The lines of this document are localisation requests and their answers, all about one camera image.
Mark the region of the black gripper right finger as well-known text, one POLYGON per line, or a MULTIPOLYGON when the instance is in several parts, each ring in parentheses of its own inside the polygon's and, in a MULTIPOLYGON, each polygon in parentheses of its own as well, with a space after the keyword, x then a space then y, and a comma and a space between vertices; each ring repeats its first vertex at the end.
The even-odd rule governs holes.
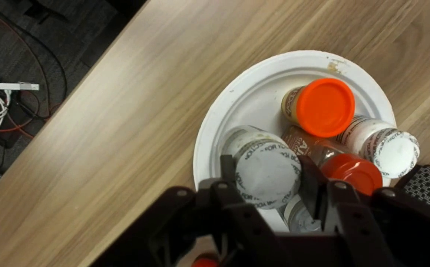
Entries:
POLYGON ((309 156, 302 156, 300 196, 322 224, 318 235, 302 236, 303 267, 397 267, 373 212, 345 181, 331 181, 309 156))

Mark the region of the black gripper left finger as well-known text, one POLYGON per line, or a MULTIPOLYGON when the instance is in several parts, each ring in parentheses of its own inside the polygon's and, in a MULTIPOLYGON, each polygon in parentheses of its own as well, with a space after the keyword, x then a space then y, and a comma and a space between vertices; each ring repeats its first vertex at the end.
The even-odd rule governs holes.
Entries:
POLYGON ((247 203, 235 184, 233 156, 222 156, 222 178, 211 187, 211 199, 220 211, 217 242, 223 267, 285 266, 285 254, 262 214, 247 203))

